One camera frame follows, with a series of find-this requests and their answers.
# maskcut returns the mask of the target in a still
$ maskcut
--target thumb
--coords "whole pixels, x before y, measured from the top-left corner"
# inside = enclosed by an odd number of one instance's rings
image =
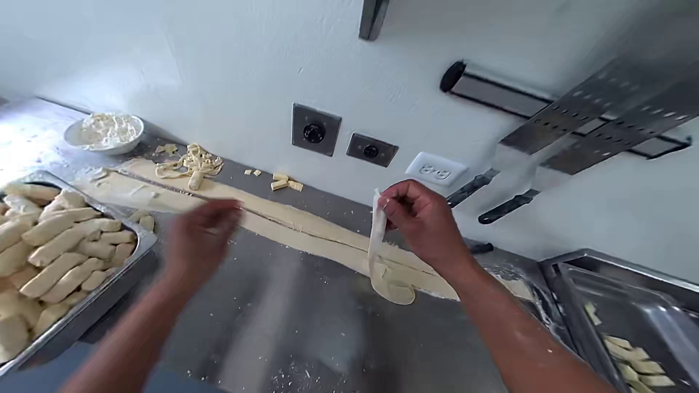
[[[382,196],[379,199],[379,207],[384,209],[386,216],[400,230],[410,225],[413,217],[397,200]]]

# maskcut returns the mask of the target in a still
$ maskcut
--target black knife handle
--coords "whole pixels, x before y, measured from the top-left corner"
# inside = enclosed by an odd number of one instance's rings
[[[493,176],[487,176],[485,173],[474,177],[473,180],[466,183],[462,188],[459,188],[449,195],[447,198],[447,205],[449,205],[450,208],[456,207],[456,205],[463,202],[464,199],[473,195],[474,192],[490,184],[491,181],[493,181]]]
[[[506,215],[517,210],[518,208],[521,208],[522,206],[532,202],[532,200],[534,200],[534,196],[529,196],[526,193],[515,195],[509,201],[481,214],[478,217],[478,222],[485,225],[492,224],[495,221],[501,219],[502,217],[505,217]]]

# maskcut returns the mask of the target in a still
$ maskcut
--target electrical outlet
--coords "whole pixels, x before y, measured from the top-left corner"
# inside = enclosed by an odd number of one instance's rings
[[[438,155],[420,152],[405,171],[416,179],[442,186],[451,185],[468,167]]]

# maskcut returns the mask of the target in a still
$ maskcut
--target metal outlet plate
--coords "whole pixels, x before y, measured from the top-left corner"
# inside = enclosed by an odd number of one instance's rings
[[[330,113],[321,112],[320,110],[301,105],[294,104],[294,119],[293,127],[291,128],[291,144],[300,148],[312,150],[326,156],[333,156],[335,152],[335,143],[338,140],[340,132],[340,116]],[[322,136],[309,136],[304,134],[304,130],[309,130],[307,127],[313,127],[314,133],[321,130]]]
[[[398,152],[398,146],[379,141],[370,136],[353,133],[347,146],[347,155],[369,161],[383,167],[388,167]]]

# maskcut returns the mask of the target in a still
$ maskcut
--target left hand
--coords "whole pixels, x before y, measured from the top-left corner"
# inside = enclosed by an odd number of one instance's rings
[[[201,288],[226,257],[242,206],[235,199],[209,201],[178,217],[169,234],[166,276]]]

